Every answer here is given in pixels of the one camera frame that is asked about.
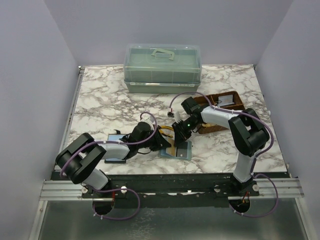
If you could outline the gold credit card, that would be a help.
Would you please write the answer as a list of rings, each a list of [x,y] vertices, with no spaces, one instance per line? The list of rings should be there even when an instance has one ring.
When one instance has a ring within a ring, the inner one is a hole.
[[[177,153],[177,148],[175,147],[175,141],[173,139],[169,139],[170,147],[166,148],[165,154],[169,157],[175,158]]]

